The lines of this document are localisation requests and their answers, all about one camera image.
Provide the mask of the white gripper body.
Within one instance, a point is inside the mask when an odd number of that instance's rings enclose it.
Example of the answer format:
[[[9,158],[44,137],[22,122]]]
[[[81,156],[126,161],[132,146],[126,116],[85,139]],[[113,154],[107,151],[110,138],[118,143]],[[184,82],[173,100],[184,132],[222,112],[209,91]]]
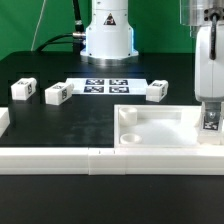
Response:
[[[224,25],[216,31],[216,58],[210,58],[211,27],[201,27],[195,51],[195,97],[199,102],[224,101]]]

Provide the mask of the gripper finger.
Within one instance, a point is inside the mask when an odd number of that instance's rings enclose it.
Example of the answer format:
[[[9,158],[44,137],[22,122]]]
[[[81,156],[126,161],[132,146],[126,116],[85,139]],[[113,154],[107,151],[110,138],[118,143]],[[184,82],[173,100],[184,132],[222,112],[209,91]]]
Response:
[[[205,103],[205,121],[218,122],[221,115],[220,102],[206,102]]]

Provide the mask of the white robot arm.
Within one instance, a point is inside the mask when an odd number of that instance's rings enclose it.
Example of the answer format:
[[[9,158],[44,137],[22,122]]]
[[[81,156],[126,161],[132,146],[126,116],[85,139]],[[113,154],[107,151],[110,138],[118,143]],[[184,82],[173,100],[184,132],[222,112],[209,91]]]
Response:
[[[180,23],[196,38],[195,97],[205,106],[204,120],[221,119],[224,102],[224,0],[180,0]],[[128,23],[128,0],[92,0],[92,21],[81,57],[106,64],[138,55]]]

